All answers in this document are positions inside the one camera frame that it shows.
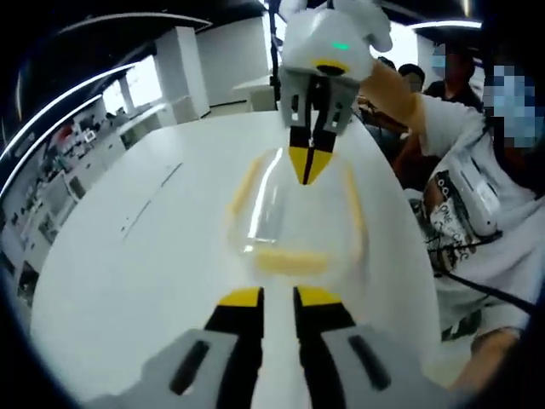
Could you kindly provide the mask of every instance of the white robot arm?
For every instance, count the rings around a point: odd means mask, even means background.
[[[390,21],[371,0],[333,0],[305,9],[305,0],[284,0],[288,21],[278,70],[280,110],[290,127],[290,156],[301,184],[329,162],[335,138],[348,125],[359,84],[373,67],[369,51],[392,48]],[[318,120],[311,130],[311,110]],[[314,163],[316,151],[321,159]]]

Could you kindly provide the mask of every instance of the dark hair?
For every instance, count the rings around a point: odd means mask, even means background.
[[[409,74],[416,74],[423,84],[426,81],[426,74],[424,73],[424,71],[419,66],[416,66],[414,64],[403,64],[398,69],[398,72],[401,77]]]
[[[386,64],[387,66],[389,66],[390,68],[392,68],[393,70],[395,70],[395,64],[393,64],[392,61],[390,61],[388,58],[386,57],[378,57],[378,60],[382,63],[382,64]]]
[[[475,60],[473,59],[471,52],[467,48],[457,44],[447,44],[446,54],[457,55],[463,65],[468,65],[466,80],[469,81],[475,74]]]

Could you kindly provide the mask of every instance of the office room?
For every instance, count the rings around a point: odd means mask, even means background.
[[[40,6],[0,112],[13,382],[88,408],[484,395],[545,272],[539,81],[492,58],[489,3]]]

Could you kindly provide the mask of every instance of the face mask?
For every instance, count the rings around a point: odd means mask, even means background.
[[[533,82],[512,66],[494,66],[485,81],[483,103],[496,118],[502,118],[505,144],[531,150],[544,131],[545,110],[536,107]]]

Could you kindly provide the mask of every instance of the white table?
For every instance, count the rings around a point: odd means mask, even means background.
[[[79,203],[43,267],[31,334],[80,400],[121,393],[158,351],[202,327],[232,289],[263,284],[226,262],[226,208],[251,161],[287,140],[278,112],[156,130]],[[416,219],[360,122],[336,152],[353,165],[370,236],[364,320],[425,360],[439,345],[439,317]],[[280,278],[265,285],[268,335],[253,407],[307,407],[290,286]]]
[[[247,101],[249,111],[273,111],[274,88],[271,86],[270,74],[233,87],[232,92],[241,95]]]

